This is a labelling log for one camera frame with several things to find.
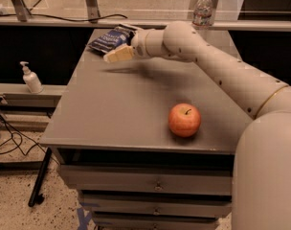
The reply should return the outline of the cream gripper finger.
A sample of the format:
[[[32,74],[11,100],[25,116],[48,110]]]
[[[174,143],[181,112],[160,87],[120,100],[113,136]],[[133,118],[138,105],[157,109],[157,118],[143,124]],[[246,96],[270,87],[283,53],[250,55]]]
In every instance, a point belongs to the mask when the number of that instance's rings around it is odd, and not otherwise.
[[[121,45],[115,50],[110,51],[109,53],[103,56],[103,59],[108,63],[126,61],[134,57],[133,49],[128,45]]]

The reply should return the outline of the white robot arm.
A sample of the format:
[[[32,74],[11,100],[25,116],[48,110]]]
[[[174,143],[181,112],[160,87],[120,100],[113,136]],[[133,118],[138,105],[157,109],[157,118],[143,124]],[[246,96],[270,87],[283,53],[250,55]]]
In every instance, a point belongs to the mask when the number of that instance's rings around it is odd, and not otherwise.
[[[291,86],[215,48],[183,21],[138,30],[104,60],[134,57],[197,64],[253,119],[235,151],[232,230],[291,230]]]

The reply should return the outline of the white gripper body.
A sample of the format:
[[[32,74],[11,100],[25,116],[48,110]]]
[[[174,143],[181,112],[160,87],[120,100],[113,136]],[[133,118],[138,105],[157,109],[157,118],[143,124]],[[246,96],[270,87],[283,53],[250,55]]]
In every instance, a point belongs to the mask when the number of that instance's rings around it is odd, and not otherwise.
[[[165,57],[168,49],[163,42],[163,30],[139,30],[131,39],[131,47],[137,58]]]

